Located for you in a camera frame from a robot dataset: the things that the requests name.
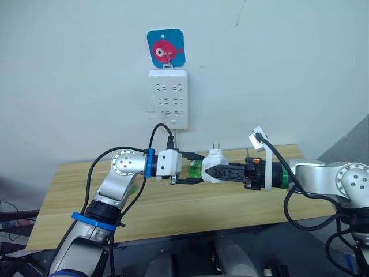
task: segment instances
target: fish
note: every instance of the fish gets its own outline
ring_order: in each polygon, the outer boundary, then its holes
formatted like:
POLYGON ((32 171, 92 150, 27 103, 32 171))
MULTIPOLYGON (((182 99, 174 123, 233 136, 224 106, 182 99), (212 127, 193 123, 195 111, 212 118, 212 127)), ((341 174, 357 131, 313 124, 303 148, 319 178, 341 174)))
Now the fish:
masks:
POLYGON ((183 49, 177 49, 169 41, 161 39, 154 43, 152 53, 157 61, 168 63, 168 56, 169 60, 173 61, 177 53, 183 53, 183 49))

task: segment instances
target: wire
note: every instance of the wire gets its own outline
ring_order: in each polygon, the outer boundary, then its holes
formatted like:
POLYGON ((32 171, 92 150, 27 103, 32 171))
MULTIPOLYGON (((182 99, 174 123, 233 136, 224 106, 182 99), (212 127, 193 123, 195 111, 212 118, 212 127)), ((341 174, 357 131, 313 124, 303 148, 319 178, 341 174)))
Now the wire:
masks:
POLYGON ((337 237, 339 237, 339 236, 342 236, 342 235, 344 235, 344 234, 348 234, 348 233, 350 233, 350 232, 351 232, 351 228, 346 229, 346 230, 344 230, 344 231, 336 232, 336 233, 334 233, 333 235, 331 235, 331 236, 328 238, 328 240, 327 240, 327 242, 326 242, 326 244, 325 244, 325 253, 326 253, 326 255, 327 255, 328 260, 329 260, 329 261, 330 261, 330 262, 331 262, 335 267, 339 268, 340 270, 342 270, 343 272, 347 273, 347 274, 348 274, 348 275, 350 275, 350 276, 353 276, 353 277, 360 277, 359 275, 356 275, 356 274, 352 273, 350 270, 348 270, 348 269, 344 268, 343 266, 339 265, 336 261, 334 261, 334 260, 333 260, 332 256, 330 255, 330 244, 331 244, 331 242, 332 242, 335 238, 337 238, 337 237))
POLYGON ((17 238, 19 238, 20 236, 22 236, 22 235, 18 235, 18 236, 16 236, 15 238, 11 238, 10 237, 10 233, 8 232, 8 234, 7 234, 7 238, 9 239, 9 240, 11 240, 11 241, 15 241, 17 238))
POLYGON ((271 150, 272 152, 275 154, 275 156, 278 158, 278 160, 281 162, 281 164, 284 166, 284 168, 286 169, 286 171, 288 172, 288 175, 291 177, 291 179, 293 180, 293 182, 295 183, 295 185, 298 187, 298 189, 300 190, 300 192, 311 199, 324 199, 327 200, 329 202, 331 202, 335 207, 338 207, 338 203, 334 200, 332 200, 329 197, 323 196, 323 195, 310 195, 308 194, 303 187, 301 186, 300 181, 298 180, 297 176, 292 172, 291 168, 289 167, 288 163, 286 162, 286 160, 282 157, 282 155, 279 153, 279 151, 267 140, 263 137, 262 134, 257 133, 256 134, 256 138, 258 141, 265 143, 271 150))
POLYGON ((294 225, 296 228, 299 228, 301 230, 307 230, 307 231, 315 231, 315 230, 319 230, 321 228, 326 227, 329 223, 331 223, 332 221, 334 221, 336 218, 339 217, 343 217, 344 215, 333 215, 330 218, 328 218, 326 221, 324 221, 323 223, 316 225, 316 226, 311 226, 311 227, 307 227, 307 226, 302 226, 300 224, 298 224, 297 222, 295 222, 291 216, 289 215, 288 212, 288 202, 289 199, 291 198, 292 194, 295 192, 296 187, 300 190, 300 192, 307 198, 311 198, 311 199, 323 199, 323 200, 327 200, 329 202, 331 202, 336 210, 338 208, 338 203, 335 202, 334 200, 332 200, 329 197, 323 196, 323 195, 310 195, 308 194, 303 187, 301 186, 300 181, 298 180, 297 176, 292 172, 291 168, 289 167, 288 163, 286 162, 286 160, 282 157, 282 155, 279 153, 279 151, 267 140, 263 137, 263 135, 261 135, 260 133, 257 133, 256 135, 256 139, 262 143, 265 143, 270 150, 272 150, 272 152, 275 154, 275 156, 278 158, 278 160, 280 161, 280 163, 283 165, 283 167, 286 169, 288 175, 290 176, 290 178, 292 179, 292 181, 295 183, 293 187, 290 188, 289 192, 287 193, 286 198, 284 199, 284 203, 283 203, 283 210, 284 210, 284 214, 286 216, 286 218, 288 219, 288 221, 294 225))
MULTIPOLYGON (((341 231, 341 221, 339 218, 336 219, 336 228, 337 228, 337 232, 341 231)), ((349 247, 351 250, 354 250, 355 248, 341 235, 338 236, 340 238, 340 240, 342 240, 342 242, 344 244, 346 244, 347 247, 349 247)))
POLYGON ((307 231, 314 231, 314 230, 319 230, 321 228, 326 227, 328 224, 330 224, 332 221, 336 220, 337 223, 337 232, 335 234, 333 234, 331 237, 329 237, 329 239, 327 240, 327 243, 325 245, 325 252, 327 255, 328 260, 334 265, 336 266, 338 269, 344 271, 345 273, 347 273, 350 276, 354 276, 354 277, 359 277, 358 275, 355 275, 354 273, 352 273, 351 271, 347 270, 346 268, 342 267, 341 265, 337 264, 331 257, 330 252, 329 252, 329 247, 330 244, 332 242, 332 240, 334 240, 336 237, 339 237, 348 247, 352 248, 352 245, 350 245, 343 237, 342 235, 344 234, 348 234, 351 232, 351 229, 347 229, 345 231, 341 231, 341 223, 340 223, 340 218, 342 217, 347 217, 350 218, 348 215, 344 215, 344 214, 338 214, 336 213, 335 215, 331 216, 330 218, 328 218, 327 220, 325 220, 323 223, 316 225, 316 226, 311 226, 311 227, 307 227, 307 226, 302 226, 300 224, 298 224, 297 222, 295 222, 289 215, 288 212, 288 202, 289 199, 291 198, 292 194, 296 191, 296 188, 298 188, 300 190, 300 192, 306 196, 307 198, 311 198, 311 199, 323 199, 323 200, 327 200, 329 202, 331 202, 336 210, 338 210, 338 203, 326 196, 313 196, 308 194, 303 187, 301 186, 300 181, 298 180, 297 176, 292 172, 291 168, 288 166, 288 163, 285 161, 285 159, 282 157, 282 155, 279 153, 279 151, 267 140, 263 137, 263 135, 261 135, 260 133, 257 133, 256 135, 256 139, 262 143, 265 143, 271 150, 272 152, 275 154, 275 156, 278 158, 278 160, 281 162, 282 166, 287 170, 288 175, 290 176, 290 178, 293 180, 293 182, 295 183, 293 187, 290 188, 289 192, 287 193, 287 196, 284 200, 283 203, 283 210, 284 210, 284 214, 286 216, 286 218, 288 219, 288 221, 294 225, 295 227, 302 229, 302 230, 307 230, 307 231))
POLYGON ((138 148, 133 148, 133 147, 125 147, 125 146, 119 146, 119 147, 114 147, 111 148, 109 150, 106 150, 104 153, 100 154, 92 163, 89 171, 88 171, 88 175, 87 175, 87 182, 86 182, 86 195, 85 195, 85 202, 83 204, 82 210, 81 210, 81 214, 83 214, 87 208, 88 205, 88 199, 89 199, 89 195, 90 195, 90 187, 91 187, 91 177, 92 177, 92 171, 94 169, 94 167, 96 166, 96 164, 99 162, 99 160, 102 159, 102 157, 104 157, 105 155, 120 150, 120 149, 130 149, 133 151, 138 151, 138 152, 143 152, 143 150, 138 149, 138 148))
POLYGON ((179 141, 178 141, 178 131, 177 129, 171 130, 174 133, 174 147, 179 148, 179 141))
POLYGON ((295 192, 296 190, 296 185, 294 185, 290 190, 289 192, 287 193, 287 196, 286 198, 284 199, 284 202, 283 202, 283 211, 284 211, 284 214, 287 218, 287 220, 292 224, 294 225, 296 228, 299 228, 301 230, 304 230, 304 231, 316 231, 316 230, 319 230, 319 229, 322 229, 324 227, 326 227, 327 225, 329 225, 332 221, 334 221, 335 219, 339 219, 339 218, 342 218, 342 217, 347 217, 346 215, 344 214, 335 214, 335 215, 332 215, 330 218, 328 218, 327 220, 325 220, 324 222, 322 222, 321 224, 318 224, 316 226, 302 226, 300 224, 298 224, 296 221, 294 221, 291 216, 289 215, 289 212, 288 212, 288 203, 289 203, 289 199, 291 198, 292 194, 295 192))
POLYGON ((149 148, 151 148, 151 146, 152 146, 152 141, 153 141, 153 139, 154 139, 154 135, 155 135, 155 133, 156 133, 157 128, 159 128, 159 127, 164 127, 164 128, 167 130, 168 134, 169 134, 171 137, 173 137, 173 133, 172 133, 171 129, 169 129, 167 125, 165 125, 165 124, 163 124, 163 123, 159 123, 159 124, 157 124, 157 125, 154 127, 154 129, 152 130, 151 138, 150 138, 150 143, 149 143, 149 148))
MULTIPOLYGON (((151 148, 151 146, 152 146, 154 135, 156 133, 157 128, 159 128, 159 127, 164 127, 167 130, 169 136, 173 138, 173 134, 172 134, 171 130, 168 128, 168 126, 165 125, 165 124, 159 123, 152 130, 151 137, 150 137, 150 142, 149 142, 149 148, 151 148)), ((100 160, 99 158, 101 158, 102 155, 103 154, 101 154, 95 160, 93 166, 95 166, 95 164, 100 160)), ((136 201, 138 200, 138 198, 141 196, 142 192, 144 191, 145 184, 146 184, 146 176, 144 176, 144 179, 142 180, 142 185, 141 185, 140 191, 137 193, 136 197, 132 200, 132 202, 127 206, 127 208, 125 208, 125 210, 119 216, 119 218, 117 220, 117 223, 116 223, 117 225, 121 222, 122 218, 126 215, 126 213, 128 213, 128 211, 130 210, 130 208, 134 205, 134 203, 136 203, 136 201)), ((113 252, 114 252, 114 231, 111 231, 110 244, 109 244, 110 271, 111 271, 111 276, 112 277, 115 277, 114 254, 113 254, 113 252)))
MULTIPOLYGON (((15 209, 16 209, 16 211, 17 212, 19 212, 19 209, 17 208, 17 206, 15 206, 14 204, 12 204, 12 203, 10 203, 10 202, 8 202, 8 201, 6 201, 6 200, 0 200, 0 215, 1 215, 1 213, 2 213, 2 202, 4 202, 4 203, 6 203, 6 204, 8 204, 8 205, 10 205, 10 206, 12 206, 12 207, 14 207, 15 209)), ((16 222, 20 225, 20 226, 22 226, 22 224, 18 221, 18 219, 16 220, 16 222)), ((18 239, 20 236, 22 236, 22 235, 17 235, 15 238, 11 238, 10 237, 10 233, 9 232, 7 232, 7 238, 10 240, 10 241, 15 241, 16 239, 18 239)))
POLYGON ((111 277, 115 277, 115 266, 114 266, 114 231, 110 232, 110 243, 109 243, 109 260, 110 260, 110 271, 111 277))

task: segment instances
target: fish eye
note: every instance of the fish eye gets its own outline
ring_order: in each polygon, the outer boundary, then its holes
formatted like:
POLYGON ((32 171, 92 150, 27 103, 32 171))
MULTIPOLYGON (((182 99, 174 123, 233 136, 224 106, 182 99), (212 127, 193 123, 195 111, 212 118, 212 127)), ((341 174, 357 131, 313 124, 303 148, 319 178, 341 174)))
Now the fish eye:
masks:
POLYGON ((155 54, 156 54, 158 57, 162 57, 162 56, 164 55, 164 51, 163 51, 163 49, 161 49, 161 48, 157 48, 157 49, 155 50, 155 54))

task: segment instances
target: blue strap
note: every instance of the blue strap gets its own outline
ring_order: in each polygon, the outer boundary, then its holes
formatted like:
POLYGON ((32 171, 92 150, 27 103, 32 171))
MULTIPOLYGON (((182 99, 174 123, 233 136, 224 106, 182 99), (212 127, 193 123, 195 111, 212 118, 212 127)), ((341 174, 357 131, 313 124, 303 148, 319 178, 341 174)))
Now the blue strap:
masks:
POLYGON ((57 276, 87 277, 87 275, 84 274, 83 272, 72 269, 63 269, 54 274, 49 275, 48 277, 57 277, 57 276))
POLYGON ((145 177, 151 178, 151 165, 152 165, 152 158, 154 157, 155 150, 153 148, 149 148, 148 154, 148 162, 146 163, 146 171, 145 177))
POLYGON ((78 212, 73 212, 72 215, 71 215, 71 218, 73 218, 75 220, 79 220, 81 222, 84 222, 84 223, 92 225, 92 226, 96 226, 98 228, 109 230, 109 231, 115 231, 115 229, 116 229, 116 226, 114 226, 114 225, 106 224, 106 223, 103 223, 103 222, 93 220, 91 218, 87 218, 86 216, 83 216, 83 215, 79 214, 78 212))

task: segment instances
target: blue ring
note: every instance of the blue ring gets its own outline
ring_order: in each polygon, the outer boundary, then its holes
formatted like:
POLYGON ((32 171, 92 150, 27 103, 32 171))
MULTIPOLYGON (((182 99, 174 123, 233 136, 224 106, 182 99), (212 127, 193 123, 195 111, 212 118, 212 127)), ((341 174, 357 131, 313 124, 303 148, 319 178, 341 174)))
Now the blue ring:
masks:
POLYGON ((152 165, 152 158, 154 157, 155 150, 153 148, 149 148, 149 155, 148 155, 148 162, 146 164, 146 171, 145 177, 151 178, 151 165, 152 165))
POLYGON ((83 215, 79 214, 78 212, 73 212, 72 215, 71 215, 71 218, 73 218, 75 220, 78 220, 78 221, 81 221, 83 223, 87 223, 89 225, 98 227, 98 228, 109 230, 109 231, 115 231, 115 229, 116 229, 116 226, 114 226, 114 225, 106 224, 106 223, 103 223, 103 222, 93 220, 91 218, 87 218, 86 216, 83 216, 83 215))

